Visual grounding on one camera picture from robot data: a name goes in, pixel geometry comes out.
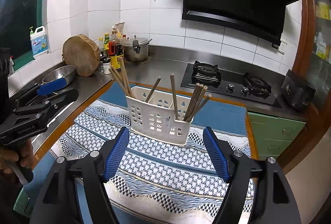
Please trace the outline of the person left hand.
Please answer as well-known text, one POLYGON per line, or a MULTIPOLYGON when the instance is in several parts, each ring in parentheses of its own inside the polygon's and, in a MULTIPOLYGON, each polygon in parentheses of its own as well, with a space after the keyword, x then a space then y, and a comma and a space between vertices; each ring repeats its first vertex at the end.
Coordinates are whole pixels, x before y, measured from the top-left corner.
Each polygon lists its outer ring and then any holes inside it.
POLYGON ((21 148, 19 154, 15 151, 7 150, 4 148, 0 149, 0 156, 1 156, 1 170, 3 170, 7 174, 13 173, 11 167, 7 165, 7 161, 9 162, 17 162, 19 157, 22 157, 20 160, 20 164, 22 167, 30 168, 34 162, 34 155, 32 151, 32 144, 31 139, 27 139, 24 146, 21 148))

